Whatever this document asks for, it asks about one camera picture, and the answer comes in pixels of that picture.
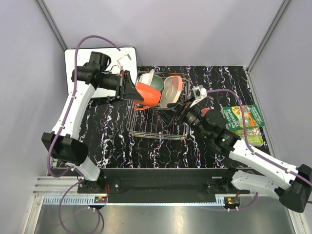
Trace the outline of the wire dish rack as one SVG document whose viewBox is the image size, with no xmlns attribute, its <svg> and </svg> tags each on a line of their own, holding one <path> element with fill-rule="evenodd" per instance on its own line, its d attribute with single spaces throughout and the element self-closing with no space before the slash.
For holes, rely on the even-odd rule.
<svg viewBox="0 0 312 234">
<path fill-rule="evenodd" d="M 154 77 L 159 77 L 163 83 L 166 78 L 170 76 L 181 76 L 183 81 L 183 89 L 178 101 L 186 101 L 189 99 L 191 96 L 191 78 L 189 75 L 183 73 L 154 72 Z M 135 137 L 169 140 L 183 140 L 187 137 L 190 128 L 186 123 L 178 124 L 177 121 L 174 120 L 171 124 L 167 125 L 159 115 L 157 115 L 156 109 L 160 108 L 159 104 L 156 107 L 144 108 L 145 106 L 141 104 L 130 104 L 126 127 L 131 135 Z"/>
</svg>

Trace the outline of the large white plate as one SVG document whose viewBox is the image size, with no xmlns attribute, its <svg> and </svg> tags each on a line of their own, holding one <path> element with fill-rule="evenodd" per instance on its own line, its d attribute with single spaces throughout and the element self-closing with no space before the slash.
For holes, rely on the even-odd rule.
<svg viewBox="0 0 312 234">
<path fill-rule="evenodd" d="M 143 84 L 146 84 L 146 85 L 151 85 L 152 83 L 152 80 L 153 80 L 153 76 L 154 76 L 154 69 L 150 70 L 149 72 L 147 73 L 143 73 L 138 81 L 143 83 Z"/>
</svg>

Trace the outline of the orange mug white inside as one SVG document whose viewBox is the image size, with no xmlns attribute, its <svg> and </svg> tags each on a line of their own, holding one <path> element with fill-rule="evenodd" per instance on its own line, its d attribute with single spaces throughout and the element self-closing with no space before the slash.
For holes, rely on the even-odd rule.
<svg viewBox="0 0 312 234">
<path fill-rule="evenodd" d="M 136 89 L 143 97 L 143 101 L 133 101 L 133 108 L 135 110 L 142 111 L 159 104 L 161 92 L 157 89 L 142 82 L 136 84 Z"/>
</svg>

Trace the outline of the green ceramic bowl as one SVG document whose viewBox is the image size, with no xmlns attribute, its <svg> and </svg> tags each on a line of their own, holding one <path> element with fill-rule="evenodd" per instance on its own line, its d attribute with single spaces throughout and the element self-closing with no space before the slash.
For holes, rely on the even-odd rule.
<svg viewBox="0 0 312 234">
<path fill-rule="evenodd" d="M 164 88 L 164 81 L 159 76 L 153 75 L 150 86 L 161 92 Z"/>
</svg>

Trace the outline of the pink cream floral plate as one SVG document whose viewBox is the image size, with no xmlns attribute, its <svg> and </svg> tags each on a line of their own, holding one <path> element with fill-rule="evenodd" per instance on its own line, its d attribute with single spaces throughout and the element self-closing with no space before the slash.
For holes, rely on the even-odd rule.
<svg viewBox="0 0 312 234">
<path fill-rule="evenodd" d="M 164 81 L 164 89 L 161 94 L 160 107 L 166 108 L 167 104 L 176 103 L 183 90 L 183 80 L 181 76 L 170 76 Z"/>
</svg>

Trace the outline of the pink plastic cup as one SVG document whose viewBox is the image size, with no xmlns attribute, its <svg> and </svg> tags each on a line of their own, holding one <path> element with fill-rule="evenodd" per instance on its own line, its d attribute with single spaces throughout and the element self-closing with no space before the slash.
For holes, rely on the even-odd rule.
<svg viewBox="0 0 312 234">
<path fill-rule="evenodd" d="M 210 108 L 203 108 L 201 110 L 201 113 L 202 113 L 203 116 L 205 116 L 210 110 L 212 110 L 212 109 L 210 109 Z"/>
</svg>

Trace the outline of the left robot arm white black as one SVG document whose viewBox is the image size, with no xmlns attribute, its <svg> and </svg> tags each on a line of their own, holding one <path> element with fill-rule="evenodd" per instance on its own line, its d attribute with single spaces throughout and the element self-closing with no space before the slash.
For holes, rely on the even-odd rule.
<svg viewBox="0 0 312 234">
<path fill-rule="evenodd" d="M 104 49 L 73 49 L 65 51 L 68 98 L 57 123 L 49 133 L 42 134 L 51 160 L 62 161 L 70 171 L 77 171 L 94 193 L 105 188 L 100 168 L 89 158 L 88 146 L 79 141 L 80 125 L 92 98 L 111 97 L 117 100 L 138 99 L 135 90 L 137 55 L 134 47 Z"/>
</svg>

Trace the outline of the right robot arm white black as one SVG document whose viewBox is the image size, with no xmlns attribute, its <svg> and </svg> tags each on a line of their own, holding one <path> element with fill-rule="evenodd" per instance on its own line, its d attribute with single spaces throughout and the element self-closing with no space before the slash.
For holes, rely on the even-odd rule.
<svg viewBox="0 0 312 234">
<path fill-rule="evenodd" d="M 186 123 L 203 138 L 210 151 L 258 172 L 251 175 L 231 169 L 230 176 L 221 181 L 223 191 L 247 190 L 268 195 L 294 212 L 304 212 L 312 193 L 311 167 L 295 166 L 260 151 L 228 130 L 227 121 L 218 110 L 202 111 L 191 103 L 192 99 L 171 103 L 167 108 L 156 109 L 156 113 L 167 125 L 173 121 Z"/>
</svg>

